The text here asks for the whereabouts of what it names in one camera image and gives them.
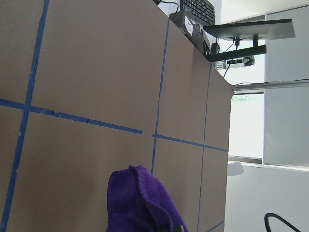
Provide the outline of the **small black box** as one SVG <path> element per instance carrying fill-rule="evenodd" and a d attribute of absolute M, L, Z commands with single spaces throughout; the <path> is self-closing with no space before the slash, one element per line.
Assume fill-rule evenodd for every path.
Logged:
<path fill-rule="evenodd" d="M 171 13 L 169 19 L 203 55 L 206 54 L 207 44 L 204 40 L 204 31 L 199 24 L 194 24 L 185 11 Z"/>

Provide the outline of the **purple microfiber towel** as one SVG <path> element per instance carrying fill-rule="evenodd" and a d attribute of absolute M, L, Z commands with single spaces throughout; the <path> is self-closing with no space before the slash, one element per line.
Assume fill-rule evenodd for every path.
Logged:
<path fill-rule="evenodd" d="M 142 165 L 111 174 L 107 191 L 109 232 L 186 232 L 171 196 Z"/>

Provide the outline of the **black monitor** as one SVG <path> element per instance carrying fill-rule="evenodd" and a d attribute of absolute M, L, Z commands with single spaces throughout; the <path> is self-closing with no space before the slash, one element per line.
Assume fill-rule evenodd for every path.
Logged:
<path fill-rule="evenodd" d="M 265 54 L 267 47 L 259 45 L 258 40 L 278 40 L 295 37 L 292 19 L 229 23 L 204 26 L 203 29 L 214 37 L 232 40 L 235 45 L 239 45 L 241 40 L 253 42 L 253 47 L 206 55 L 206 59 L 210 62 Z"/>

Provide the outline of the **black keyboard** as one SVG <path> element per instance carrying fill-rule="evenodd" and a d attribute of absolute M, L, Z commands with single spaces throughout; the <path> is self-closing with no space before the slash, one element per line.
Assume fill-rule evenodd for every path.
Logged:
<path fill-rule="evenodd" d="M 208 0 L 180 0 L 180 10 L 200 25 L 215 25 L 215 9 Z"/>

